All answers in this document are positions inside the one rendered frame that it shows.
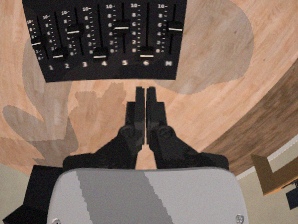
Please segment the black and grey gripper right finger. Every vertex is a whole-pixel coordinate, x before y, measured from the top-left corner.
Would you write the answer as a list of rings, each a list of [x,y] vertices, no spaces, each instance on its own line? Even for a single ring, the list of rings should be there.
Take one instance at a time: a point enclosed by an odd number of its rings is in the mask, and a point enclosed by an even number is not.
[[[157,102],[155,87],[146,89],[146,144],[154,154],[157,169],[214,166],[229,170],[225,156],[198,153],[176,136],[175,130],[167,125],[164,102]]]

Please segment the black lighting desk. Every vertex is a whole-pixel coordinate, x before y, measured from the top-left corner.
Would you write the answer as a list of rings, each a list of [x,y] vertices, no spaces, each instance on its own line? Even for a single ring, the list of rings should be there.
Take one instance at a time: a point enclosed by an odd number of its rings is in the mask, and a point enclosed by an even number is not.
[[[22,4],[46,83],[176,80],[187,0],[22,0]]]

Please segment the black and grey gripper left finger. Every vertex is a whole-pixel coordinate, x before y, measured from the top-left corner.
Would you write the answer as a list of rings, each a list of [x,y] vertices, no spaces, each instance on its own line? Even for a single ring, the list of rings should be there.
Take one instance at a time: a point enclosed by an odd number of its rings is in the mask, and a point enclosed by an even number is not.
[[[125,125],[117,136],[95,153],[66,157],[63,172],[75,168],[135,169],[142,145],[145,145],[145,88],[136,87],[135,101],[127,101]]]

